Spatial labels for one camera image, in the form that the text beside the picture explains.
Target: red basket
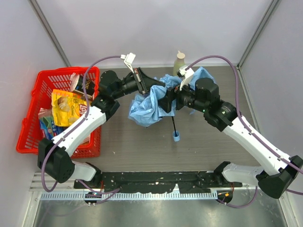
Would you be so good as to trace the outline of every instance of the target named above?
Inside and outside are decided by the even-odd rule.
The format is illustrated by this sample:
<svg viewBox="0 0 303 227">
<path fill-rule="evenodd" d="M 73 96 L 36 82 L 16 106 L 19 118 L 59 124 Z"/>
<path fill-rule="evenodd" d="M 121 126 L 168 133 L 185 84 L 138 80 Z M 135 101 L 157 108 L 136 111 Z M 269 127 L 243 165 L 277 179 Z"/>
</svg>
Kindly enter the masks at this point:
<svg viewBox="0 0 303 227">
<path fill-rule="evenodd" d="M 27 111 L 27 117 L 22 121 L 21 133 L 16 146 L 17 152 L 38 154 L 38 144 L 42 139 L 38 119 L 40 108 L 52 108 L 51 94 L 53 89 L 69 91 L 71 74 L 75 72 L 83 76 L 86 70 L 87 68 L 82 67 L 69 67 L 39 72 L 31 92 L 32 100 Z M 99 69 L 97 67 L 91 68 L 87 77 L 95 80 L 96 95 L 98 93 Z M 100 155 L 100 145 L 101 127 L 98 127 L 90 134 L 89 144 L 78 146 L 72 158 L 98 157 Z"/>
</svg>

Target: blue cloth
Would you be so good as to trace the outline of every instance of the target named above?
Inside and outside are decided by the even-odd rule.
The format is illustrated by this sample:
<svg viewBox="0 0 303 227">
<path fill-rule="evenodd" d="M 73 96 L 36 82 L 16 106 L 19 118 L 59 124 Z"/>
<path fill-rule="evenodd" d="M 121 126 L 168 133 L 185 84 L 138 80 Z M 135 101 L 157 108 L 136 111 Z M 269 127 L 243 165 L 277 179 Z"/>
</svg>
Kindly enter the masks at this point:
<svg viewBox="0 0 303 227">
<path fill-rule="evenodd" d="M 214 82 L 215 79 L 204 69 L 200 67 L 195 73 L 193 79 L 190 81 L 190 87 L 195 89 L 195 82 L 200 78 L 210 78 Z M 152 86 L 148 95 L 136 94 L 134 100 L 130 104 L 128 118 L 135 121 L 138 125 L 148 127 L 162 119 L 164 116 L 175 116 L 176 101 L 172 102 L 171 111 L 166 113 L 158 106 L 158 100 L 163 98 L 166 90 L 169 87 L 175 87 L 180 84 L 182 79 L 166 74 L 160 79 L 165 83 L 165 87 Z"/>
</svg>

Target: food package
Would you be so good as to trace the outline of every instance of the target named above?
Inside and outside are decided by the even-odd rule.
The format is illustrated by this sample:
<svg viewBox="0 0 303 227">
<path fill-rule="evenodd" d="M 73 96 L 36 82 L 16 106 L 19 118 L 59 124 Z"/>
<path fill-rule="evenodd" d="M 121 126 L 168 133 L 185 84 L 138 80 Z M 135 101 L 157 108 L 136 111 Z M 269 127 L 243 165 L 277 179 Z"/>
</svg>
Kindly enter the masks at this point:
<svg viewBox="0 0 303 227">
<path fill-rule="evenodd" d="M 52 92 L 52 111 L 57 126 L 68 127 L 78 120 L 87 110 L 86 101 L 80 95 L 54 89 Z"/>
<path fill-rule="evenodd" d="M 64 131 L 63 127 L 59 127 L 54 124 L 52 110 L 40 108 L 38 118 L 43 138 L 51 140 L 53 137 Z"/>
<path fill-rule="evenodd" d="M 84 96 L 83 77 L 80 76 L 79 74 L 73 73 L 71 74 L 70 81 L 71 81 L 70 91 L 78 95 Z M 95 82 L 93 80 L 86 78 L 85 88 L 88 98 L 92 99 L 95 93 Z"/>
</svg>

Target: black mounting plate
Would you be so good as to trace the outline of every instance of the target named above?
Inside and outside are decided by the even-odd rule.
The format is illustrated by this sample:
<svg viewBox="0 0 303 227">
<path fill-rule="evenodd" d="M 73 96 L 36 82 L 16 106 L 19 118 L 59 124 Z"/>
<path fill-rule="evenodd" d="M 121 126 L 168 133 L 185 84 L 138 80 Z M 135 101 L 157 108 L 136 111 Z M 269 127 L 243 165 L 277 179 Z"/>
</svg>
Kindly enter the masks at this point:
<svg viewBox="0 0 303 227">
<path fill-rule="evenodd" d="M 230 187 L 230 183 L 219 183 L 216 174 L 207 171 L 179 172 L 103 172 L 102 181 L 106 192 L 120 188 L 121 193 L 170 193 L 178 184 L 180 193 L 210 192 L 210 188 Z M 75 189 L 83 189 L 75 182 Z M 101 188 L 101 182 L 95 188 Z"/>
</svg>

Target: yellow snack bag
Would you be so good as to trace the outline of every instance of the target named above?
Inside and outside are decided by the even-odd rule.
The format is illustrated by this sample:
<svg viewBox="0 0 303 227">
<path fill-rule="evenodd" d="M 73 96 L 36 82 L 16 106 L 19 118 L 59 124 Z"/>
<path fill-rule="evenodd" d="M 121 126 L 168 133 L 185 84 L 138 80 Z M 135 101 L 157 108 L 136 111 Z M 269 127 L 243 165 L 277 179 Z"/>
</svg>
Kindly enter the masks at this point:
<svg viewBox="0 0 303 227">
<path fill-rule="evenodd" d="M 52 92 L 52 112 L 54 124 L 61 127 L 71 126 L 87 110 L 86 101 L 80 95 L 54 89 Z"/>
</svg>

